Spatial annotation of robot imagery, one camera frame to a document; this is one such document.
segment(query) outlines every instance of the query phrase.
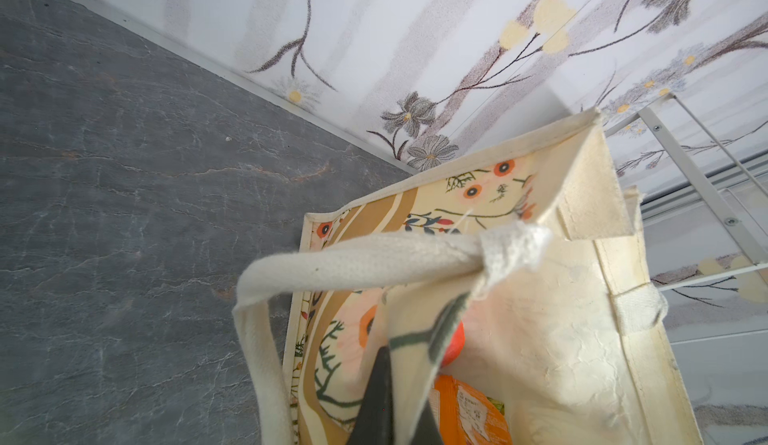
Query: cream tote bag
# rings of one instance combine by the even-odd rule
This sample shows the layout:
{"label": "cream tote bag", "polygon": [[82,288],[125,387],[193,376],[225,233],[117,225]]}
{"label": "cream tote bag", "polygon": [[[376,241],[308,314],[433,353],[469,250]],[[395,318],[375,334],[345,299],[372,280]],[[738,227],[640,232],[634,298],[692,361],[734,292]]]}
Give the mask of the cream tote bag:
{"label": "cream tote bag", "polygon": [[[600,124],[588,110],[307,214],[299,253],[252,263],[233,315],[262,443],[432,443],[438,373],[503,402],[516,445],[701,443],[641,197]],[[267,299],[285,291],[281,367]]]}

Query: shopping bag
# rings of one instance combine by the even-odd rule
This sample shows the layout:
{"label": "shopping bag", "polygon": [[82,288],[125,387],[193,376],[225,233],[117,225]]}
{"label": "shopping bag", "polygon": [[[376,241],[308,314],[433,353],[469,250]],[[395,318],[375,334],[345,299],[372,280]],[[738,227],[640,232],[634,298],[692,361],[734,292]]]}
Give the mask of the shopping bag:
{"label": "shopping bag", "polygon": [[[600,124],[588,110],[308,213],[299,253],[252,263],[233,314],[263,443],[439,440],[424,438],[438,373],[503,403],[517,445],[701,443],[641,197],[620,190]],[[266,301],[285,291],[281,367]]]}

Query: red fruit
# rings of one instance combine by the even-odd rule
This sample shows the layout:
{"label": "red fruit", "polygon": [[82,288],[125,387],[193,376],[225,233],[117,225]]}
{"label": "red fruit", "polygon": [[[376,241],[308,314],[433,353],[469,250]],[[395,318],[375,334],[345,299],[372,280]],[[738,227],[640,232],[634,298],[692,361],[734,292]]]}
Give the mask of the red fruit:
{"label": "red fruit", "polygon": [[440,363],[440,367],[447,367],[451,362],[455,361],[458,355],[462,353],[463,349],[464,322],[460,321],[458,323],[458,327],[456,328],[456,332],[453,334],[453,338],[451,338],[451,343],[448,344],[446,354],[442,357],[442,363]]}

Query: orange package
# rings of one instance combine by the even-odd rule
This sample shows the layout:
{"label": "orange package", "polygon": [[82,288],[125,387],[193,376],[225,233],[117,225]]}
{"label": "orange package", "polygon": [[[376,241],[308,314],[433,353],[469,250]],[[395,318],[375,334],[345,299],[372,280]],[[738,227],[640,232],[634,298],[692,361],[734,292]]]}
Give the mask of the orange package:
{"label": "orange package", "polygon": [[512,443],[504,416],[484,394],[450,375],[441,375],[429,393],[429,406],[445,445]]}

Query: gray stone floor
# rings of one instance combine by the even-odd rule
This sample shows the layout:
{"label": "gray stone floor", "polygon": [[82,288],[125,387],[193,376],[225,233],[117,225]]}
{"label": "gray stone floor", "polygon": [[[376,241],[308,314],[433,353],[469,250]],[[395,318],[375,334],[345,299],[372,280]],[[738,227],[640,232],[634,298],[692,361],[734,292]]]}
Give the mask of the gray stone floor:
{"label": "gray stone floor", "polygon": [[0,0],[0,127],[4,444],[258,443],[238,273],[407,177],[67,0]]}

